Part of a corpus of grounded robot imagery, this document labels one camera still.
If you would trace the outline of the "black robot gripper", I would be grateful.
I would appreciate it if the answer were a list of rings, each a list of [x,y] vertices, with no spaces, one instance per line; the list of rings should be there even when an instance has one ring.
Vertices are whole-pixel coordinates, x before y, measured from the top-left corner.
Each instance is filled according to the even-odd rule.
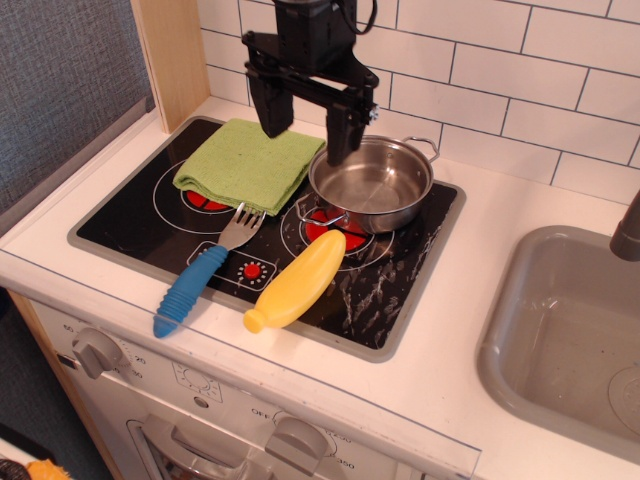
[[[360,29],[355,1],[276,1],[277,32],[242,35],[247,77],[262,130],[276,138],[293,123],[293,98],[327,110],[327,155],[340,165],[377,117],[378,77],[355,58],[356,39],[374,26],[378,3]]]

